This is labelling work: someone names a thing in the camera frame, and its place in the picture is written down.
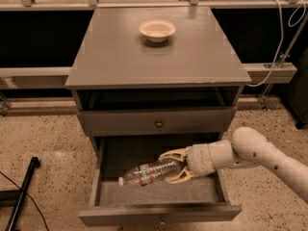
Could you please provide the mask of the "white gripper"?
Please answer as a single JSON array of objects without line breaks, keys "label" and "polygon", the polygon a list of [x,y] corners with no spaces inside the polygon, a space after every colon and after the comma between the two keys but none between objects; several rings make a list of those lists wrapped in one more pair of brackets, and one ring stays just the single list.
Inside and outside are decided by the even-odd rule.
[{"label": "white gripper", "polygon": [[165,159],[172,159],[179,162],[184,162],[186,160],[188,165],[184,167],[179,174],[167,177],[165,181],[169,184],[184,183],[194,177],[207,176],[215,171],[209,145],[207,143],[169,150],[159,157],[159,161]]}]

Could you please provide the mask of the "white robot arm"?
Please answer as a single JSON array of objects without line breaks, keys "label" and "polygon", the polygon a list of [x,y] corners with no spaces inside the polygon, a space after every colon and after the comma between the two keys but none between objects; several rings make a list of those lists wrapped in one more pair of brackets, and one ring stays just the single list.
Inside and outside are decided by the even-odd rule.
[{"label": "white robot arm", "polygon": [[284,154],[260,132],[250,127],[237,128],[230,141],[170,150],[159,158],[160,161],[164,159],[187,164],[178,175],[167,179],[172,184],[207,176],[218,169],[261,166],[308,202],[308,166]]}]

